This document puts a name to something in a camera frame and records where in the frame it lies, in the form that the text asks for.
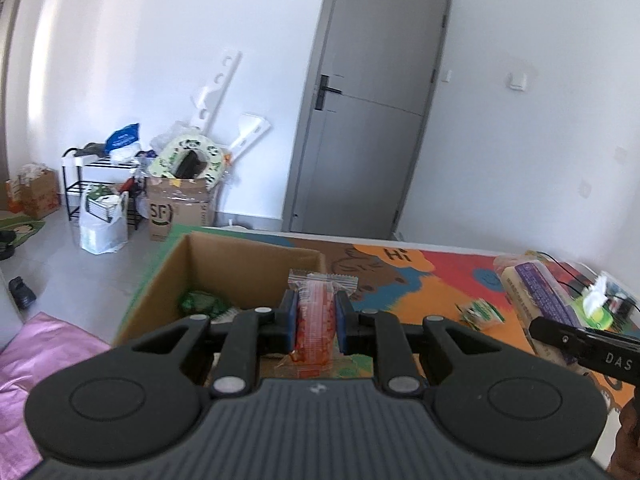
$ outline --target pink satin cloth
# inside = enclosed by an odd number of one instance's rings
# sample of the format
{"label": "pink satin cloth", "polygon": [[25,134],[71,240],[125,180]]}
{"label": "pink satin cloth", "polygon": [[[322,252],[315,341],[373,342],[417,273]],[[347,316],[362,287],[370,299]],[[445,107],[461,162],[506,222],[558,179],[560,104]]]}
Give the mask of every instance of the pink satin cloth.
{"label": "pink satin cloth", "polygon": [[0,480],[18,480],[41,460],[22,416],[33,387],[109,348],[81,328],[41,312],[0,353]]}

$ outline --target black door handle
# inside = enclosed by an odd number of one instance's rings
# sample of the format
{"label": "black door handle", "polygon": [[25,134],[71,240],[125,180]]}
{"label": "black door handle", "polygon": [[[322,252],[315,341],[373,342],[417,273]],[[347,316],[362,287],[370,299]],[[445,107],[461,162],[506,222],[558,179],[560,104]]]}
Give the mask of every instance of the black door handle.
{"label": "black door handle", "polygon": [[324,109],[324,98],[327,92],[342,95],[342,90],[329,86],[329,76],[323,75],[320,77],[320,89],[318,90],[318,98],[316,99],[316,110]]}

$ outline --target shoe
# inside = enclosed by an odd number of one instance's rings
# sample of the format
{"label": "shoe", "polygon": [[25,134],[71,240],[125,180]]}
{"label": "shoe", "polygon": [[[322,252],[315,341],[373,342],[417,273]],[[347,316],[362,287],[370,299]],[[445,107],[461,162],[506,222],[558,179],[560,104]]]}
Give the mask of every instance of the shoe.
{"label": "shoe", "polygon": [[16,236],[15,231],[0,231],[0,242],[10,244],[11,242],[15,242]]}
{"label": "shoe", "polygon": [[8,260],[15,254],[15,247],[11,244],[4,247],[4,249],[0,248],[0,262],[2,260]]}
{"label": "shoe", "polygon": [[11,292],[15,304],[20,310],[26,310],[31,303],[36,301],[36,295],[24,284],[20,276],[9,282],[9,292]]}

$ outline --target door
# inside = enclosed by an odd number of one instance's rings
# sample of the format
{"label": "door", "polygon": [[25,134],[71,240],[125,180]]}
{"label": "door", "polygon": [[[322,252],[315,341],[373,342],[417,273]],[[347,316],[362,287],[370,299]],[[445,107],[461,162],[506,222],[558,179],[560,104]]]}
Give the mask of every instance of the door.
{"label": "door", "polygon": [[334,0],[292,231],[388,239],[424,129],[448,0]]}

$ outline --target white plastic bag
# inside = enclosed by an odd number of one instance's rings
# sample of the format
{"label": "white plastic bag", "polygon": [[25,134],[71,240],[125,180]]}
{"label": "white plastic bag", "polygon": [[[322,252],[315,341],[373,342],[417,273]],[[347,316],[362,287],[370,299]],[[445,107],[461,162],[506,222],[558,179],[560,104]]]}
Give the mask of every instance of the white plastic bag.
{"label": "white plastic bag", "polygon": [[80,246],[91,254],[114,253],[129,240],[127,228],[127,203],[129,193],[120,195],[120,203],[113,212],[111,222],[89,213],[86,208],[89,186],[80,201]]}

